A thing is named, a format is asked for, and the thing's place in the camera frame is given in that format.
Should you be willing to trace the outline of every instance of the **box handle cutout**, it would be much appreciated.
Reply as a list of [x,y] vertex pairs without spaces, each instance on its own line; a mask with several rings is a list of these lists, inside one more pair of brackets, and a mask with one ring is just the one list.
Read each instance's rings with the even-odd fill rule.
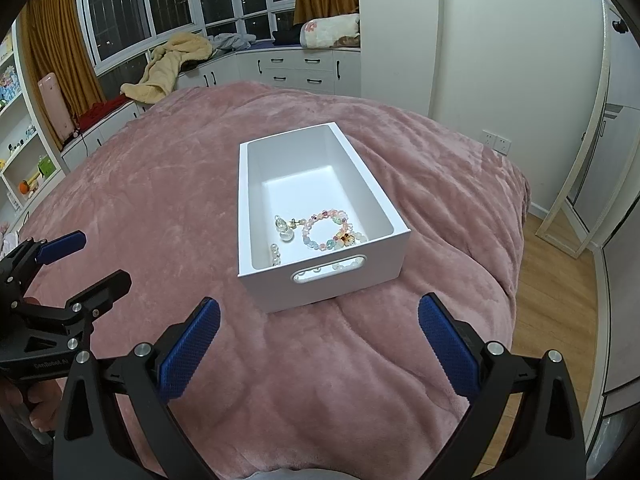
[[363,254],[359,254],[358,256],[352,256],[351,258],[347,258],[345,260],[336,260],[334,262],[329,262],[328,264],[324,264],[321,267],[316,267],[315,269],[311,268],[299,270],[291,277],[291,279],[294,283],[300,284],[322,280],[323,278],[328,278],[329,276],[336,276],[344,272],[349,272],[350,270],[359,269],[364,265],[366,260],[366,256],[364,256]]

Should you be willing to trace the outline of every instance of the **human hand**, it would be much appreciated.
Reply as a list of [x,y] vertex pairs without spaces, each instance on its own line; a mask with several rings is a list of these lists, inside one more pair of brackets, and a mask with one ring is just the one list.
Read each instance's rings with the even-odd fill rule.
[[[62,390],[55,380],[35,383],[27,392],[30,402],[36,404],[29,420],[34,428],[40,431],[51,431],[56,428],[56,415],[62,400]],[[24,399],[20,390],[9,381],[0,379],[0,403],[12,406],[20,405]]]

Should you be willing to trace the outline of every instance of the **window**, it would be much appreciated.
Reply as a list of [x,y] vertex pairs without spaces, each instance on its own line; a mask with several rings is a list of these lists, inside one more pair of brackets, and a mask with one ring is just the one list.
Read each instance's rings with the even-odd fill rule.
[[105,93],[135,82],[145,53],[178,30],[271,38],[289,28],[295,0],[76,0],[82,35]]

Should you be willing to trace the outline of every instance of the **window frame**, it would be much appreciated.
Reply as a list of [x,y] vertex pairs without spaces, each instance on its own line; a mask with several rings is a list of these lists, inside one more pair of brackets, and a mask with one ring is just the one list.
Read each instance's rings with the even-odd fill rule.
[[[105,59],[100,57],[98,52],[98,46],[95,41],[94,24],[91,19],[91,10],[89,6],[89,0],[76,0],[76,7],[78,12],[78,20],[80,21],[80,29],[82,31],[82,38],[89,54],[89,58],[94,66],[95,75],[100,76],[105,74],[109,70],[116,68],[121,63],[124,63],[139,54],[146,53],[147,60],[150,60],[150,51],[161,43],[166,42],[171,35],[176,32],[195,32],[206,36],[207,27],[215,27],[217,25],[226,25],[228,23],[235,23],[236,30],[239,34],[246,33],[245,19],[254,18],[255,16],[267,15],[269,20],[269,26],[271,31],[278,30],[278,24],[276,21],[276,13],[283,10],[293,10],[296,5],[296,0],[265,0],[266,8],[250,14],[244,14],[242,10],[242,0],[231,0],[234,15],[232,18],[225,18],[217,22],[205,23],[204,13],[202,11],[202,3],[200,0],[187,0],[189,5],[189,11],[191,13],[191,21],[187,25],[174,28],[163,32],[162,34],[156,34],[156,26],[154,24],[153,15],[151,12],[150,0],[143,0],[146,12],[146,19],[149,24],[149,30],[151,37],[146,38],[143,41],[139,41],[133,45],[130,45],[116,54],[113,54]],[[266,40],[257,41],[271,41],[273,36]]]

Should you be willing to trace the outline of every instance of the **pink plush bedspread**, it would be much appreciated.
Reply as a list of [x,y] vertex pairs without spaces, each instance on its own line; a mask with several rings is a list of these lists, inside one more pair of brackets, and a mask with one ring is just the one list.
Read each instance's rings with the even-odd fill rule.
[[[330,121],[413,231],[402,272],[263,314],[237,278],[238,145]],[[418,326],[418,299],[435,291],[482,338],[510,346],[528,205],[510,161],[434,121],[241,82],[174,92],[128,123],[59,184],[20,237],[86,233],[83,251],[43,268],[31,286],[44,304],[130,272],[129,295],[95,323],[98,357],[153,342],[204,296],[218,300],[220,331],[170,407],[223,478],[316,466],[413,480],[467,406]],[[151,463],[130,405],[123,409]]]

